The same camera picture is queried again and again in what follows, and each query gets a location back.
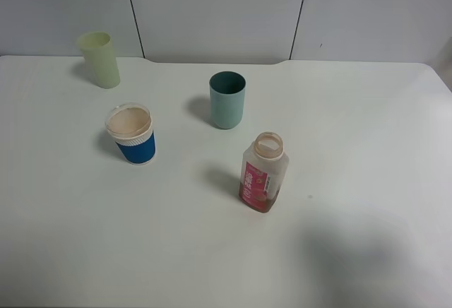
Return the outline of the clear bottle pink label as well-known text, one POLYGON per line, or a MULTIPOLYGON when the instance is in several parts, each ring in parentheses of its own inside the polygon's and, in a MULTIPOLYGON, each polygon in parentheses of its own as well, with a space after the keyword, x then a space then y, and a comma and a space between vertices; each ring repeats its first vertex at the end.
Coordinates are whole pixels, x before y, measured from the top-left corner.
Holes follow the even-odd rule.
POLYGON ((280 193, 289 161, 278 134, 259 134, 243 153, 239 198, 255 211, 267 213, 280 193))

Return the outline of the teal plastic cup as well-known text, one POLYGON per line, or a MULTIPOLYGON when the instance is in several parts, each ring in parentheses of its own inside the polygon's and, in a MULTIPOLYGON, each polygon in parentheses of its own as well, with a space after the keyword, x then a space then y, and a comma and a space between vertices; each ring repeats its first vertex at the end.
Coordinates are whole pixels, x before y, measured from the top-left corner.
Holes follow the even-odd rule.
POLYGON ((220 129, 236 127, 243 117, 246 80, 233 71, 221 71, 209 80, 210 117, 220 129))

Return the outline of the blue sleeved paper cup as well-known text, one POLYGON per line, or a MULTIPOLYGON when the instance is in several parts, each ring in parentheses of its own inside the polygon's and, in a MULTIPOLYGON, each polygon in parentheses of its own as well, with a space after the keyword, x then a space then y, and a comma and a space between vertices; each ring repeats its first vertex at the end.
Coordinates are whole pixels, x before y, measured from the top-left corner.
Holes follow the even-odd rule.
POLYGON ((155 157, 153 119, 144 105, 116 106, 107 115, 105 127, 129 163, 143 165, 155 157))

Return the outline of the pale green plastic cup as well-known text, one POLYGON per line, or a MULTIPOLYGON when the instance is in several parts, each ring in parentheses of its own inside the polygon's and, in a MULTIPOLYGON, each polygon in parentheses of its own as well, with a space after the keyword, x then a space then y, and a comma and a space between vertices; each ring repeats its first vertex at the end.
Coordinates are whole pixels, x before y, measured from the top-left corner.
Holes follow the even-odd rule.
POLYGON ((112 38, 107 32, 85 33, 77 39, 76 44, 97 86, 110 89, 120 84, 117 58, 112 46, 112 38))

